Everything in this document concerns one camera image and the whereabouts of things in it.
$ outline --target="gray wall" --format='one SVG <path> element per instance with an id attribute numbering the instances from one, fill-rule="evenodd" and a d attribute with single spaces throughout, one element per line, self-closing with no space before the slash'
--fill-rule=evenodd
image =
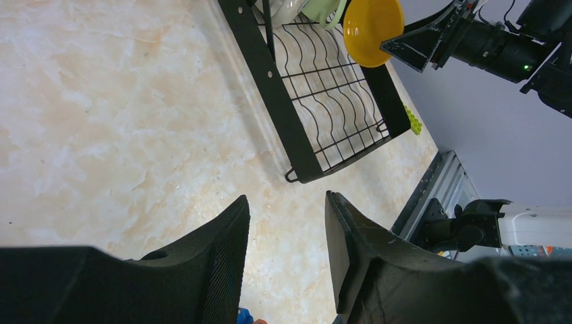
<path id="1" fill-rule="evenodd" d="M 406 24 L 449 0 L 401 0 Z M 487 20 L 502 20 L 511 0 L 489 0 Z M 528 4 L 517 0 L 516 22 Z M 423 74 L 392 59 L 425 126 L 442 152 L 455 150 L 482 198 L 572 207 L 572 119 L 536 95 L 475 67 L 450 59 Z"/>

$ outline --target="metal wire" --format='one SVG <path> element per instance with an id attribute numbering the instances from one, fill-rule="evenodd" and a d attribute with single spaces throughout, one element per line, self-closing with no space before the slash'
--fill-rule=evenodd
<path id="1" fill-rule="evenodd" d="M 263 36 L 264 20 L 255 10 Z M 276 65 L 322 170 L 389 137 L 341 26 L 326 31 L 303 15 L 275 28 Z"/>

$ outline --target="green cup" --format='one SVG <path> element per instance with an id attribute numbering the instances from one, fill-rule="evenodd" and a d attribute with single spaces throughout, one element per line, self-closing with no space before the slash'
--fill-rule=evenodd
<path id="1" fill-rule="evenodd" d="M 346 2 L 347 0 L 309 0 L 303 5 L 302 13 L 311 20 L 320 22 L 320 26 L 325 30 L 331 30 L 339 23 Z M 326 24 L 326 17 L 334 11 L 336 12 L 334 18 Z"/>

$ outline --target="yellow object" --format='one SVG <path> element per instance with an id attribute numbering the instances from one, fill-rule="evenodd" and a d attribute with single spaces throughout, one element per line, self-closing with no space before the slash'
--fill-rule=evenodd
<path id="1" fill-rule="evenodd" d="M 398 0 L 352 0 L 343 18 L 343 40 L 357 64 L 376 68 L 391 58 L 381 43 L 403 34 L 404 27 Z"/>
<path id="2" fill-rule="evenodd" d="M 415 117 L 415 115 L 405 106 L 405 111 L 407 112 L 407 116 L 409 117 L 409 121 L 411 122 L 411 130 L 415 135 L 421 134 L 423 130 L 423 124 Z"/>

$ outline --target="marble countertop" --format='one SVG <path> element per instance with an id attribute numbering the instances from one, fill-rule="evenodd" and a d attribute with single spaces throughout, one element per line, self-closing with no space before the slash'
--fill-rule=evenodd
<path id="1" fill-rule="evenodd" d="M 326 190 L 390 227 L 437 152 L 427 130 L 409 131 L 332 176 L 287 183 L 216 0 L 4 1 L 0 17 L 2 246 L 137 259 L 246 194 L 241 306 L 271 324 L 331 323 Z"/>

